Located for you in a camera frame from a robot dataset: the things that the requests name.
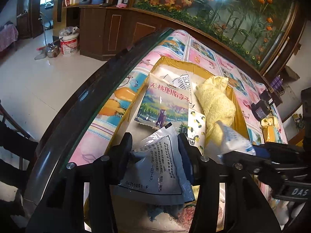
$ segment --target tiled floor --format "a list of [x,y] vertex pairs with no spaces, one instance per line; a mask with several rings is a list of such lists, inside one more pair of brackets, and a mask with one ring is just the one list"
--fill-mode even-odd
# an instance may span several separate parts
[[[46,31],[52,42],[52,30]],[[36,141],[71,95],[104,62],[78,53],[34,60],[36,48],[44,45],[43,34],[17,42],[0,60],[0,100],[6,111]],[[18,167],[18,157],[0,147],[0,158]],[[13,200],[16,188],[0,182],[0,199]]]

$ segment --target white bucket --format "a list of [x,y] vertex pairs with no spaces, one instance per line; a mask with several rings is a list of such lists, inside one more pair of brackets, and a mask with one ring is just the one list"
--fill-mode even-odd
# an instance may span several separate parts
[[60,40],[60,48],[62,50],[62,54],[65,56],[70,56],[71,54],[78,51],[79,48],[79,32],[62,37]]

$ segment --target pink cloth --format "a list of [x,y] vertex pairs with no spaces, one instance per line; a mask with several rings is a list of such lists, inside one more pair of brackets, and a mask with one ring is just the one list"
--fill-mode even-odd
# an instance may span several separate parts
[[18,31],[13,24],[7,25],[6,29],[0,31],[0,51],[3,51],[14,41],[17,41]]

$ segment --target pink table cover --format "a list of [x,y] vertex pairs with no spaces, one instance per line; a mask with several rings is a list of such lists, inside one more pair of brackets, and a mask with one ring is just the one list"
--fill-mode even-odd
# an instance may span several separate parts
[[17,41],[18,31],[13,24],[7,25],[6,29],[0,31],[0,51],[3,51],[14,41]]

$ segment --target metal screw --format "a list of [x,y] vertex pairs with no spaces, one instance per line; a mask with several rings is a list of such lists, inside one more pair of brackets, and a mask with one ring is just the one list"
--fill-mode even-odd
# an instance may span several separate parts
[[201,161],[203,161],[203,162],[207,162],[207,161],[210,160],[209,157],[205,157],[205,156],[201,156],[200,159],[201,159]]
[[110,158],[109,158],[108,155],[103,155],[103,156],[100,157],[100,160],[101,160],[101,161],[108,161],[109,159],[110,159]]
[[253,173],[259,173],[260,172],[260,169],[259,168],[255,168]]
[[234,167],[235,167],[236,169],[238,169],[238,170],[242,170],[242,169],[243,169],[243,166],[242,166],[241,163],[235,163],[235,164],[234,164]]
[[72,169],[72,168],[74,168],[75,167],[75,163],[73,163],[73,162],[69,162],[67,165],[66,165],[66,168],[67,169]]

